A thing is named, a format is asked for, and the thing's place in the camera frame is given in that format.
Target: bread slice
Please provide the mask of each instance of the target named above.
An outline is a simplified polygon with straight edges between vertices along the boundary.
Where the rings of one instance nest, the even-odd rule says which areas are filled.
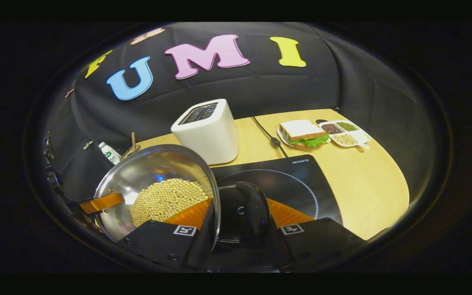
[[[290,141],[296,141],[300,138],[312,139],[325,136],[326,131],[314,125],[309,120],[294,120],[279,124],[279,130],[287,134]]]

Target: white toaster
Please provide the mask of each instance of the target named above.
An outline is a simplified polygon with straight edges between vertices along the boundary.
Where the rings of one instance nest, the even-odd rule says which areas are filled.
[[[231,162],[238,155],[238,130],[225,99],[191,106],[170,130],[209,165]]]

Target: beans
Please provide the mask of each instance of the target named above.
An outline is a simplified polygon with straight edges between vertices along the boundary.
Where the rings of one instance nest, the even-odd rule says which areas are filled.
[[[322,125],[322,129],[324,129],[325,131],[327,131],[329,134],[341,133],[341,130],[338,129],[338,127],[336,127],[336,126],[333,125],[333,124]]]
[[[132,221],[136,227],[148,220],[162,222],[207,199],[199,183],[168,179],[141,190],[130,208]]]
[[[354,127],[353,125],[348,124],[348,123],[345,123],[345,122],[338,122],[337,124],[340,125],[340,127],[342,127],[343,129],[345,129],[346,131],[358,130],[358,129],[356,129],[356,127]]]
[[[335,142],[338,142],[339,144],[342,144],[342,145],[358,144],[358,142],[354,138],[352,138],[352,136],[348,134],[334,136],[333,140],[335,140]]]

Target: lettuce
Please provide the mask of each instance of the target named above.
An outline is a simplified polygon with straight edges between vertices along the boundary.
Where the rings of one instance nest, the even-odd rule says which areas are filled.
[[[287,141],[292,145],[296,145],[298,143],[303,143],[303,144],[307,145],[309,148],[310,147],[311,148],[317,148],[320,144],[326,143],[327,140],[329,140],[329,133],[327,133],[325,136],[320,136],[320,137],[317,137],[317,138],[311,138],[311,139],[300,138],[296,141],[290,141],[290,140],[287,140]]]

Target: white plate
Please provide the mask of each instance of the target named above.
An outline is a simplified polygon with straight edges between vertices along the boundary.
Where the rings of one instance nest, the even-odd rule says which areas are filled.
[[[357,130],[354,130],[354,131],[346,131],[345,129],[343,129],[340,125],[338,125],[337,123],[339,122],[344,122],[344,123],[348,123],[350,125],[353,125]],[[332,123],[333,125],[335,125],[336,128],[338,128],[339,130],[342,131],[342,133],[336,133],[336,134],[330,134],[329,137],[332,138],[334,140],[334,136],[337,136],[337,135],[342,135],[342,134],[348,134],[350,135],[352,138],[354,138],[356,141],[360,142],[360,143],[363,143],[365,144],[366,142],[369,142],[371,141],[371,136],[369,134],[367,134],[367,132],[365,132],[363,129],[361,129],[360,127],[358,127],[358,125],[352,123],[351,121],[347,121],[347,120],[336,120],[336,121],[327,121],[327,122],[322,122],[320,124],[318,124],[318,126],[320,126],[320,128],[322,127],[322,125],[325,125],[325,124],[329,124],[329,123]],[[338,145],[340,146],[343,146],[345,148],[349,148],[351,146],[356,146],[358,144],[353,144],[353,145],[343,145],[339,142],[337,142],[336,140],[334,140],[334,142],[336,142]]]
[[[278,127],[278,129],[277,129],[276,132],[278,133],[279,138],[281,139],[281,141],[283,141],[284,144],[286,144],[286,145],[288,145],[288,146],[294,147],[292,144],[290,144],[290,143],[286,140],[286,138],[283,137],[283,133],[279,130],[279,127]],[[331,137],[330,137],[330,136],[329,136],[329,138],[327,139],[327,141],[326,141],[325,143],[329,143],[329,142],[331,142]]]

